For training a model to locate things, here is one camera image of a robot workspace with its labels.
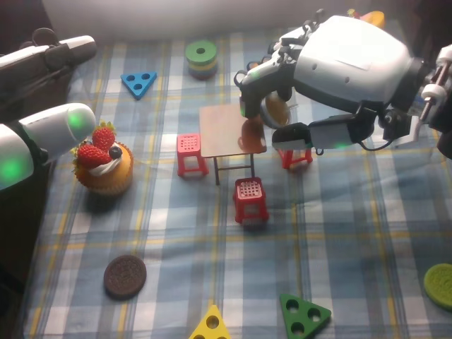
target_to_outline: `strawberry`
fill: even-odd
[[[100,127],[93,133],[93,145],[108,152],[114,143],[114,133],[108,127]]]
[[[107,164],[112,159],[108,153],[103,152],[94,145],[85,144],[77,151],[77,161],[80,165],[90,170],[99,165]]]

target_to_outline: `tablecloth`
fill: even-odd
[[[198,132],[200,107],[237,100],[234,74],[282,33],[210,37],[218,73],[205,82],[188,75],[189,41],[101,47],[77,70],[70,101],[115,125],[135,157],[133,184],[121,198],[98,198],[75,180],[72,155],[58,160],[24,338],[184,339],[211,304],[233,339],[286,338],[282,293],[333,312],[317,338],[452,338],[452,315],[422,285],[428,268],[452,260],[452,166],[434,147],[436,132],[424,130],[411,148],[329,150],[290,171],[269,147],[255,157],[270,213],[265,227],[234,221],[234,182],[249,169],[221,172],[219,186],[212,162],[206,177],[177,176],[177,134]],[[141,71],[156,71],[157,80],[136,101],[120,75]],[[290,104],[298,105],[293,121],[338,113],[301,95]],[[103,275],[122,254],[144,260],[147,280],[137,297],[115,302]]]

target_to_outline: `table leg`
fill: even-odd
[[[254,174],[254,154],[249,155],[249,159],[251,161],[251,178],[254,178],[256,175]]]
[[[217,158],[216,157],[213,158],[213,165],[215,167],[215,183],[217,185],[219,185],[220,184],[220,178],[218,176],[218,162],[217,162]]]

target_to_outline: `blueberry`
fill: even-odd
[[[112,159],[119,159],[122,155],[122,150],[118,146],[112,146],[110,147],[108,154]]]

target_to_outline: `chocolate cookie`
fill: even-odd
[[[105,269],[104,286],[114,299],[129,299],[140,292],[146,281],[144,262],[132,255],[115,258]]]

